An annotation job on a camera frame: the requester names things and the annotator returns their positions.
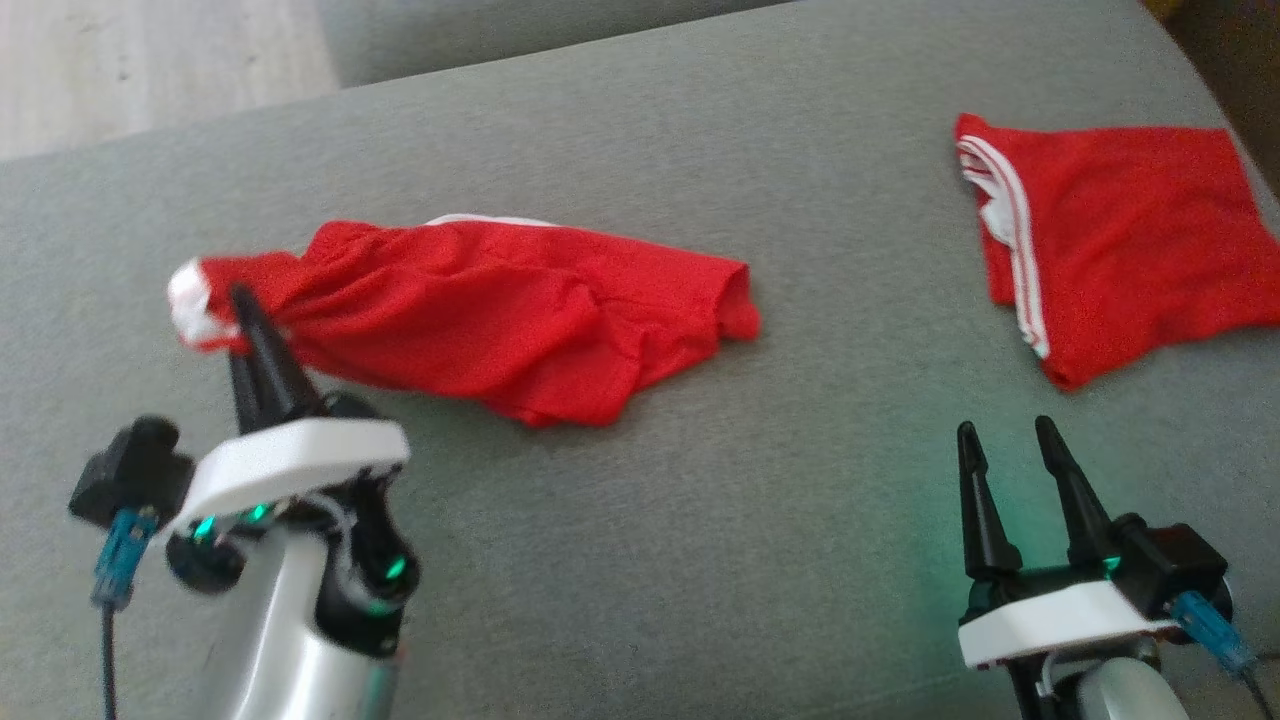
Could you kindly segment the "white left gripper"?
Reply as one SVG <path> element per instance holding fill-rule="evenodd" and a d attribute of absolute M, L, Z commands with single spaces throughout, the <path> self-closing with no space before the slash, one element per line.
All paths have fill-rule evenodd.
<path fill-rule="evenodd" d="M 221 442 L 196 462 L 166 536 L 259 538 L 298 498 L 410 459 L 408 437 L 397 421 L 321 416 L 321 395 L 252 290 L 233 284 L 230 304 L 247 347 L 228 354 L 242 437 Z M 279 427 L 259 430 L 262 425 Z"/>

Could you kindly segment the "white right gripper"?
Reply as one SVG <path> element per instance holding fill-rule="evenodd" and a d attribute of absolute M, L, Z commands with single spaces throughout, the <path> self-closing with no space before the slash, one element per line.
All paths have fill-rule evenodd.
<path fill-rule="evenodd" d="M 1169 616 L 1135 609 L 1112 582 L 1120 566 L 1108 560 L 1117 556 L 1112 520 L 1050 416 L 1036 418 L 1036 437 L 1057 487 L 1071 566 L 1021 570 L 1021 553 L 1005 532 L 987 480 L 989 464 L 977 427 L 964 421 L 957 428 L 963 552 L 972 580 L 957 641 L 969 669 L 1174 629 Z"/>

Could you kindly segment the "red garment with white cuff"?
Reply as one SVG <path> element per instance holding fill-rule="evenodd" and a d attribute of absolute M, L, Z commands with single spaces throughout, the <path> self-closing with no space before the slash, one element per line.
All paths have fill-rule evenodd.
<path fill-rule="evenodd" d="M 246 351 L 237 284 L 316 372 L 529 427 L 609 425 L 762 328 L 745 263 L 516 217 L 328 222 L 300 254 L 195 258 L 166 287 L 186 345 Z"/>

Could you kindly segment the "red garment with striped trim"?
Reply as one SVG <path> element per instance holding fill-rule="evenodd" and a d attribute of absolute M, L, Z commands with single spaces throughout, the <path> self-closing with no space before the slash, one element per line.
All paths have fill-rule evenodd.
<path fill-rule="evenodd" d="M 1225 129 L 1042 132 L 964 113 L 992 304 L 1061 391 L 1147 354 L 1280 327 L 1280 240 Z"/>

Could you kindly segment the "large grey sofa seat cushion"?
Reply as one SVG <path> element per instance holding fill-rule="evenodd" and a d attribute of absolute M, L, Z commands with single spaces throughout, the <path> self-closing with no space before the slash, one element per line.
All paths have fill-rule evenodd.
<path fill-rule="evenodd" d="M 88 456 L 146 413 L 192 454 L 236 429 L 173 270 L 452 211 L 744 260 L 763 332 L 600 429 L 370 393 L 412 445 L 393 510 L 425 565 L 396 720 L 1015 720 L 957 647 L 955 436 L 1057 564 L 1041 414 L 1110 512 L 1217 547 L 1280 650 L 1280 334 L 1057 392 L 987 297 L 963 111 L 1224 123 L 1137 3 L 805 0 L 0 164 L 0 711 L 102 717 L 102 537 L 67 512 Z"/>

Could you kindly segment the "small grey sofa seat cushion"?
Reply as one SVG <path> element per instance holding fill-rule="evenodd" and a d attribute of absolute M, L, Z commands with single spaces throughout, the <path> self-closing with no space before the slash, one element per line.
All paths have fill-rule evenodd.
<path fill-rule="evenodd" d="M 374 85 L 790 0 L 314 0 L 338 81 Z"/>

